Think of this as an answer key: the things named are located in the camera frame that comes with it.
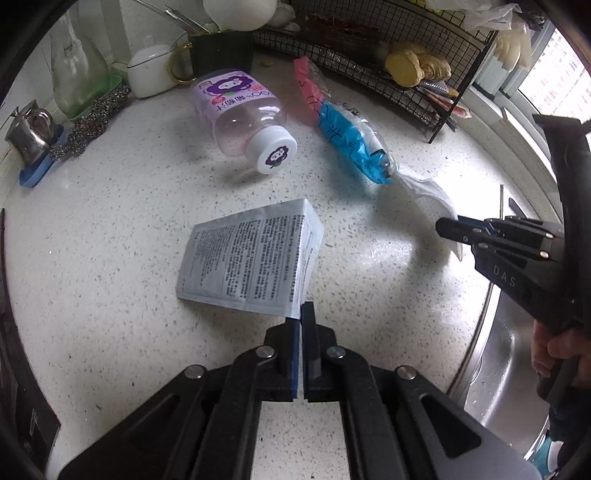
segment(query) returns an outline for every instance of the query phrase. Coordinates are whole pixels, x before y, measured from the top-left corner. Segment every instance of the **dish rack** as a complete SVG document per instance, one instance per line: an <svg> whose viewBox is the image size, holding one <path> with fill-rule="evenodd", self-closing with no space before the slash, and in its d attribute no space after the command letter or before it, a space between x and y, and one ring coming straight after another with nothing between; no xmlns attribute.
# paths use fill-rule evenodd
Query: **dish rack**
<svg viewBox="0 0 591 480"><path fill-rule="evenodd" d="M433 132L432 143L443 125L450 121L453 107L462 98L478 68L491 49L496 31L467 32L462 28L464 14L454 11L431 11L424 0L291 0L298 18L309 14L342 17L373 28L379 38L390 44L409 40L439 53L448 60L452 77L447 84L459 96L449 109L432 102L419 90L397 85L375 61L352 59L343 51L323 44L322 39L300 38L298 34L263 29L255 32L255 43L294 57L303 55L319 67L339 73L377 92L402 107Z"/></svg>

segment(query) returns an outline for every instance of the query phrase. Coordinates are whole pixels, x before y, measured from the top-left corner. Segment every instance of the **container lid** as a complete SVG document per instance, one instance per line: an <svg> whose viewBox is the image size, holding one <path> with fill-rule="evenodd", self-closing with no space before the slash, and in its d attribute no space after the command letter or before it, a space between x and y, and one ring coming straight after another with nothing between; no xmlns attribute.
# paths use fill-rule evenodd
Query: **container lid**
<svg viewBox="0 0 591 480"><path fill-rule="evenodd" d="M174 45L170 43L154 43L154 37L152 35L144 38L144 45L145 48L138 50L135 52L134 56L131 57L129 64L127 65L128 67L137 67L137 65L155 59L156 57L166 55L174 50Z"/></svg>
<svg viewBox="0 0 591 480"><path fill-rule="evenodd" d="M264 174L275 173L297 153L297 142L279 125L265 127L246 145L246 157Z"/></svg>

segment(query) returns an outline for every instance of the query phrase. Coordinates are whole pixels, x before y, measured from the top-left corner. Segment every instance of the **blue plastic bag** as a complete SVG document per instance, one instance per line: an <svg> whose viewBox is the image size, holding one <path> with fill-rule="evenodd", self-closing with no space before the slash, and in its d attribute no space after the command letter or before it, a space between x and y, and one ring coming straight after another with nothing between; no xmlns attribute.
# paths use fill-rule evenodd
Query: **blue plastic bag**
<svg viewBox="0 0 591 480"><path fill-rule="evenodd" d="M361 132L331 103L322 102L319 115L318 125L326 138L350 158L367 178L375 183L390 183L384 168L387 163L384 150L370 153Z"/></svg>

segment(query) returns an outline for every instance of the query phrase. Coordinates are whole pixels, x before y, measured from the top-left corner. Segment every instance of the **glass bottle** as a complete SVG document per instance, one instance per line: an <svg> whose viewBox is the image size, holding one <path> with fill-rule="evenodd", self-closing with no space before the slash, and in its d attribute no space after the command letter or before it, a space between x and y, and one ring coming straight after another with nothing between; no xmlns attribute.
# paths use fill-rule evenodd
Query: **glass bottle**
<svg viewBox="0 0 591 480"><path fill-rule="evenodd" d="M80 31L78 4L51 28L51 77L57 106L74 118L109 91L107 64Z"/></svg>

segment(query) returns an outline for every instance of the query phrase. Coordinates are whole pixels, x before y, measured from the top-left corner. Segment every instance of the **kitchen countertop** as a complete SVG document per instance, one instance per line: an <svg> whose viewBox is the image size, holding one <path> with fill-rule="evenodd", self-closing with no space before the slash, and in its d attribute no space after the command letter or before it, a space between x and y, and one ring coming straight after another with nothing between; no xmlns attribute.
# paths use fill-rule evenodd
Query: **kitchen countertop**
<svg viewBox="0 0 591 480"><path fill-rule="evenodd" d="M405 190L370 184L313 126L291 63L255 56L253 75L283 102L298 158L275 176L224 157L195 117L187 89L135 100L75 160L7 210L14 315L41 389L61 421L48 478L190 364L227 365L282 319L175 295L194 224L302 197L324 223L308 290L319 323L377 366L414 365L451 383L488 282L459 262ZM398 161L434 177L461 215L498 216L527 203L471 137L444 127L433 145L363 93L329 81L365 112ZM337 404L264 404L254 479L348 478Z"/></svg>

